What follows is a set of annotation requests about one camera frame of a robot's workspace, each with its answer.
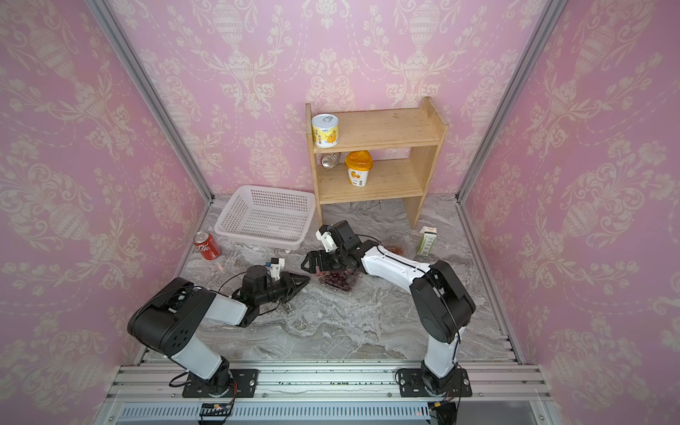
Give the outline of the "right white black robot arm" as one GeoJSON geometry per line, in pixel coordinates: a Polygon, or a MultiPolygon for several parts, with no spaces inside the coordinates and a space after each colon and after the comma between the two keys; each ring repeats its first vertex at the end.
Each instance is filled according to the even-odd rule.
{"type": "Polygon", "coordinates": [[[301,269],[309,274],[353,270],[410,293],[429,335],[421,362],[425,389],[434,396],[469,397],[469,378],[458,363],[458,353],[476,304],[450,264],[409,260],[373,237],[355,234],[347,221],[323,225],[315,236],[323,248],[307,253],[301,269]]]}

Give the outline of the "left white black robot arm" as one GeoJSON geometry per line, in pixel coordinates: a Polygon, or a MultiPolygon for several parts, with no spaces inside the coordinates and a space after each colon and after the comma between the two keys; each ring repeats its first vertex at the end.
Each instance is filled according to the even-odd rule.
{"type": "Polygon", "coordinates": [[[185,398],[246,395],[230,362],[197,335],[202,322],[246,328],[265,314],[262,306],[281,306],[310,283],[309,276],[276,272],[272,265],[249,267],[240,276],[242,286],[230,297],[177,277],[129,319],[129,335],[184,368],[185,398]]]}

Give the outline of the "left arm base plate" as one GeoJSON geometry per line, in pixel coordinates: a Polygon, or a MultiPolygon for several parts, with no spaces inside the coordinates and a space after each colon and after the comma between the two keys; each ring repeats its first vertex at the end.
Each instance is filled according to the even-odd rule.
{"type": "Polygon", "coordinates": [[[183,386],[184,398],[253,398],[258,384],[258,370],[231,369],[225,384],[219,384],[217,375],[211,381],[205,381],[189,373],[183,386]]]}

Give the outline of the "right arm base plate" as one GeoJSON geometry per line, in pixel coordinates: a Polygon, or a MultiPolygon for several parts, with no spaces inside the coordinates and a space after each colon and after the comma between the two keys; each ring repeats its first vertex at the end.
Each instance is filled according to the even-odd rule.
{"type": "Polygon", "coordinates": [[[402,368],[396,372],[396,382],[402,398],[470,398],[473,391],[469,374],[455,368],[445,377],[437,377],[427,368],[402,368]]]}

